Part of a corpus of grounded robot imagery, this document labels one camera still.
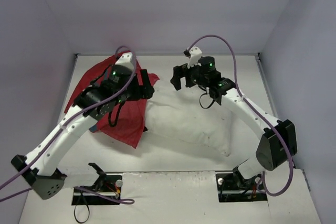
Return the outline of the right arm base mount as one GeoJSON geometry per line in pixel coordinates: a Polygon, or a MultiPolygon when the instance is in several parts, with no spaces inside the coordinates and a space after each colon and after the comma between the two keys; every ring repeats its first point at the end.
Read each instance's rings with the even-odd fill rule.
{"type": "Polygon", "coordinates": [[[268,201],[263,186],[260,185],[259,189],[256,186],[256,179],[260,178],[260,175],[242,184],[233,173],[216,173],[215,177],[220,203],[268,201]]]}

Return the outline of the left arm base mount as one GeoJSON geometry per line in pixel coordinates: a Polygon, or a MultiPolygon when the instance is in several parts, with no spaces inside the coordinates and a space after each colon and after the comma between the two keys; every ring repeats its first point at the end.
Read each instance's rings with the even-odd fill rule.
{"type": "Polygon", "coordinates": [[[113,201],[101,198],[95,194],[88,193],[74,189],[72,202],[73,206],[107,206],[107,205],[119,205],[116,200],[120,200],[121,186],[123,184],[122,174],[107,173],[104,172],[96,163],[89,163],[99,177],[94,181],[91,186],[82,186],[83,188],[99,193],[107,198],[113,199],[113,201]]]}

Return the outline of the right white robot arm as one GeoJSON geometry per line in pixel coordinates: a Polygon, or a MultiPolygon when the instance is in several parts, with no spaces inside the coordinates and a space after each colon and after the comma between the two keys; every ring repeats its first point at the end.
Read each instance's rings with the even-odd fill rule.
{"type": "Polygon", "coordinates": [[[246,161],[235,167],[233,184],[245,188],[251,178],[265,170],[272,171],[288,160],[285,148],[291,156],[297,153],[295,126],[290,120],[280,120],[254,104],[249,98],[238,93],[236,84],[221,76],[216,70],[213,57],[200,57],[197,64],[187,63],[173,68],[170,80],[176,90],[180,90],[181,79],[186,87],[200,86],[219,105],[238,116],[259,139],[258,147],[246,161]]]}

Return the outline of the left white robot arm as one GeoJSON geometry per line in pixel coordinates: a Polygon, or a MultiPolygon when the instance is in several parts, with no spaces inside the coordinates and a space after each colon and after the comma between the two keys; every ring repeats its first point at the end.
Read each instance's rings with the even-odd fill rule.
{"type": "Polygon", "coordinates": [[[108,79],[85,88],[52,132],[28,154],[14,156],[11,164],[43,200],[63,188],[83,187],[97,193],[103,190],[107,174],[96,163],[63,173],[58,169],[60,161],[85,132],[117,105],[149,99],[153,93],[147,70],[141,69],[138,77],[132,64],[116,63],[108,79]]]}

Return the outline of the white pillow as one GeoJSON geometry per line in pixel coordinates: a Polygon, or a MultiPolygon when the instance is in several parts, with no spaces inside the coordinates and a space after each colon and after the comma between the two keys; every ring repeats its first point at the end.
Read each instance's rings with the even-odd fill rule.
{"type": "Polygon", "coordinates": [[[145,108],[145,126],[152,133],[197,146],[212,148],[228,157],[231,153],[232,113],[211,99],[201,97],[198,87],[176,91],[167,81],[154,85],[153,97],[145,108]]]}

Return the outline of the red navy pillowcase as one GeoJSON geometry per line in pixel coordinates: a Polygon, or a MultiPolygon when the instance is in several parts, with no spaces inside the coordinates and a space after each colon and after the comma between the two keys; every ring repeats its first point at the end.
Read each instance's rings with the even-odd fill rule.
{"type": "MultiPolygon", "coordinates": [[[[88,69],[82,75],[68,99],[68,103],[64,110],[65,113],[68,112],[77,95],[79,95],[79,93],[86,88],[92,80],[101,75],[108,65],[114,64],[123,53],[124,52],[121,52],[117,55],[110,56],[104,61],[101,61],[88,69]]],[[[116,126],[111,127],[110,123],[115,121],[118,110],[117,108],[113,110],[111,116],[106,114],[97,124],[92,126],[89,131],[91,133],[102,132],[115,140],[136,148],[141,139],[142,133],[146,131],[144,120],[146,103],[147,100],[128,101],[120,110],[116,126]]]]}

